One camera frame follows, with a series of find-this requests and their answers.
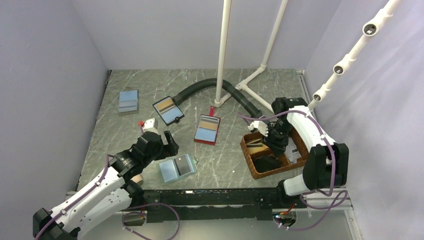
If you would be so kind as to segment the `black vip card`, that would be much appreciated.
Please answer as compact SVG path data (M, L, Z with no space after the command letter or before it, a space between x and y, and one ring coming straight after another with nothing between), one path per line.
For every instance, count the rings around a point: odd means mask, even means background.
M178 156L173 161L179 177L191 175L196 172L194 163L188 154Z

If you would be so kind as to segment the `green card holder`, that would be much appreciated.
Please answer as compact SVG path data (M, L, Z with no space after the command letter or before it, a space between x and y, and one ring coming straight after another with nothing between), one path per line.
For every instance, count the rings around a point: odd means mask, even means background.
M195 157L186 153L167 158L157 164L157 170L164 185L187 178L197 172Z

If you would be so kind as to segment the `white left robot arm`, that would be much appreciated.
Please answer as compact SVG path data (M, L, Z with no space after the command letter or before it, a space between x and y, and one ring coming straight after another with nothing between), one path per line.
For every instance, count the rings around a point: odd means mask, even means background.
M170 131L162 136L144 132L129 149L106 155L103 170L87 185L51 210L41 208L33 215L32 235L36 240L78 240L115 213L139 209L143 189L133 178L152 162L176 156L179 145Z

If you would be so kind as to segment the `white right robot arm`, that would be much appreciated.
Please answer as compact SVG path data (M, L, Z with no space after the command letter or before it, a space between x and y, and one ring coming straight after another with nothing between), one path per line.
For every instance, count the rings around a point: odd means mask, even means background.
M308 156L302 173L278 183L275 194L276 203L289 207L295 197L319 189L333 189L347 182L349 148L337 143L318 124L301 97L278 97L271 108L277 120L268 124L264 143L275 157L285 153L290 134L296 131L299 143L304 144Z

